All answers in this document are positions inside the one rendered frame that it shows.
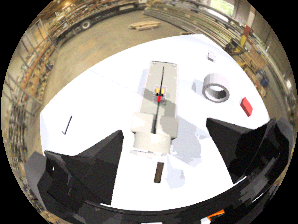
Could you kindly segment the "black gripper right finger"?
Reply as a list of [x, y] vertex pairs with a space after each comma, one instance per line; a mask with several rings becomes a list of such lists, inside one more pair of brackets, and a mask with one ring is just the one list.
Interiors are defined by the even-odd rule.
[[221, 153], [233, 185], [245, 179], [247, 168], [253, 163], [265, 136], [273, 131], [275, 121], [277, 119], [271, 119], [261, 127], [249, 129], [249, 127], [239, 127], [238, 124], [218, 120], [216, 117], [206, 119], [205, 127], [208, 128], [213, 143]]

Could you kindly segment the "red flat block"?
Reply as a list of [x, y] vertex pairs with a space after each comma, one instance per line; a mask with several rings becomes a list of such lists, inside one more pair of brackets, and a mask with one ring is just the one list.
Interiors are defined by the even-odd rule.
[[251, 107], [251, 104], [249, 103], [249, 101], [247, 101], [246, 97], [243, 97], [241, 104], [239, 105], [241, 105], [241, 108], [243, 109], [243, 111], [245, 111], [247, 117], [249, 117], [251, 115], [251, 112], [253, 112], [253, 107]]

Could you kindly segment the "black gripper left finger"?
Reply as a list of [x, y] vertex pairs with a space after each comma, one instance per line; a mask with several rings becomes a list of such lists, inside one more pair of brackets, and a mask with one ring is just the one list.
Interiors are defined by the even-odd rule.
[[53, 168], [73, 176], [94, 197], [101, 200], [101, 204], [110, 206], [124, 140], [121, 129], [116, 129], [77, 155], [63, 155], [49, 152], [48, 149], [44, 155], [51, 161]]

